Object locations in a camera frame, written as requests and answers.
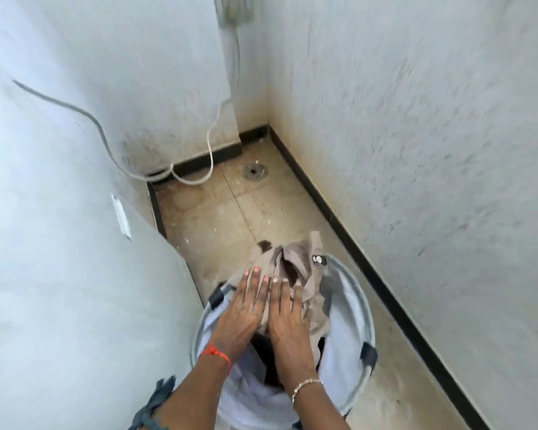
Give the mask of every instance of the beige cloth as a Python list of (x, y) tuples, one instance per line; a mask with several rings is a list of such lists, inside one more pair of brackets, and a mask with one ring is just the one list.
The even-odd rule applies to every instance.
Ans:
[[(286, 246), (270, 248), (262, 253), (263, 245), (258, 245), (251, 255), (250, 268), (255, 266), (261, 269), (261, 278), (277, 276), (287, 278), (291, 287), (293, 298), (293, 286), (300, 283), (303, 287), (303, 316), (307, 309), (311, 309), (311, 323), (309, 335), (311, 349), (315, 359), (315, 365), (319, 362), (321, 352), (318, 343), (321, 337), (329, 334), (329, 317), (323, 312), (325, 299), (319, 293), (319, 285), (326, 267), (313, 262), (313, 256), (324, 256), (321, 235), (318, 231), (309, 233), (308, 241), (289, 243)], [(269, 305), (265, 305), (265, 311), (258, 332), (267, 334), (267, 321), (269, 318)]]

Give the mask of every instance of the dirty floor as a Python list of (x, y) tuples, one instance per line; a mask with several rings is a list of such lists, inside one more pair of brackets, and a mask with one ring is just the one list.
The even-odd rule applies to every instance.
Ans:
[[(259, 162), (268, 175), (246, 180), (243, 166)], [(197, 179), (203, 173), (188, 178)], [(466, 430), (440, 386), (268, 139), (215, 166), (200, 186), (156, 187), (167, 239), (187, 260), (201, 299), (244, 266), (257, 241), (274, 245), (320, 231), (325, 250), (362, 283), (375, 320), (379, 362), (347, 422), (353, 430)]]

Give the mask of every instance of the red string bracelet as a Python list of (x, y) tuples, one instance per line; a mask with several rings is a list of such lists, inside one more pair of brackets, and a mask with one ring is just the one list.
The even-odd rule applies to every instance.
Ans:
[(201, 352), (201, 354), (199, 355), (199, 357), (203, 356), (204, 354), (210, 354), (210, 355), (213, 355), (213, 356), (221, 356), (223, 359), (225, 359), (227, 361), (227, 363), (230, 364), (230, 368), (227, 370), (227, 377), (230, 376), (230, 371), (231, 371), (231, 361), (230, 359), (227, 357), (227, 355), (225, 353), (222, 353), (220, 352), (219, 350), (217, 350), (217, 348), (215, 348), (214, 346), (212, 346), (211, 344), (209, 344), (204, 351)]

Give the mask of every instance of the laundry basket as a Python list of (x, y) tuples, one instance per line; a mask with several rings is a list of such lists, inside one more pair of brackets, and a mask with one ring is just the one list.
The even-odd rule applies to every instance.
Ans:
[[(330, 319), (319, 364), (319, 377), (335, 407), (346, 416), (365, 388), (377, 360), (375, 328), (369, 304), (354, 275), (327, 255), (320, 292)], [(205, 306), (191, 349), (195, 366), (219, 316), (227, 307), (241, 274), (215, 289)], [(299, 426), (287, 394), (263, 383), (265, 366), (248, 345), (223, 385), (218, 414), (239, 430), (287, 430)]]

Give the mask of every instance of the hand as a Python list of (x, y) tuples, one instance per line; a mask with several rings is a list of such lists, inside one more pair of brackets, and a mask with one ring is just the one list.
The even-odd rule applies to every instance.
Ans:
[(304, 380), (318, 378), (308, 339), (310, 310), (303, 314), (302, 287), (295, 286), (293, 308), (287, 279), (273, 278), (269, 297), (269, 335), (275, 352), (279, 380), (289, 396)]
[(251, 337), (258, 329), (267, 301), (269, 278), (265, 276), (259, 290), (259, 267), (253, 268), (251, 284), (247, 289), (250, 271), (245, 270), (233, 300), (225, 309), (209, 343), (227, 355), (233, 365), (243, 354)]

